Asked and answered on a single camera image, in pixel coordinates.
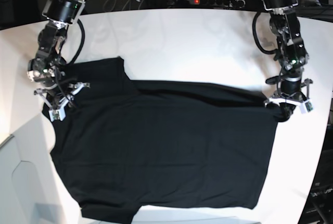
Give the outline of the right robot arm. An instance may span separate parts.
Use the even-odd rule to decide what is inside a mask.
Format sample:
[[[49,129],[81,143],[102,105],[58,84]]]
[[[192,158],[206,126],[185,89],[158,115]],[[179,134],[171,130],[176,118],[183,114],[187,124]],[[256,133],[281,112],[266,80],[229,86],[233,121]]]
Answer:
[[[38,49],[35,57],[29,61],[27,76],[40,84],[34,91],[49,107],[51,116],[60,119],[65,106],[73,105],[74,95],[85,85],[71,85],[66,92],[60,85],[64,77],[61,67],[67,63],[61,55],[67,40],[69,26],[77,23],[87,0],[47,0],[42,15],[48,20],[38,36]]]

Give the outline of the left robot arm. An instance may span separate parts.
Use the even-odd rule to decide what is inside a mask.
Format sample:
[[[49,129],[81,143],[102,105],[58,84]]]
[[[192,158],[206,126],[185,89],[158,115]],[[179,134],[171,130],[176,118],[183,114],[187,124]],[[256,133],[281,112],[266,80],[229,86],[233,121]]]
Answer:
[[[276,36],[277,48],[264,49],[256,31],[257,12],[252,21],[252,34],[258,49],[267,55],[273,55],[280,65],[277,76],[268,78],[265,82],[276,87],[274,93],[265,100],[264,105],[269,109],[276,109],[277,120],[285,122],[292,116],[295,108],[302,113],[309,113],[314,109],[310,93],[303,93],[302,89],[309,89],[313,81],[303,79],[304,66],[309,55],[305,49],[300,33],[300,24],[295,7],[298,0],[262,0],[264,9],[270,14],[270,29]]]

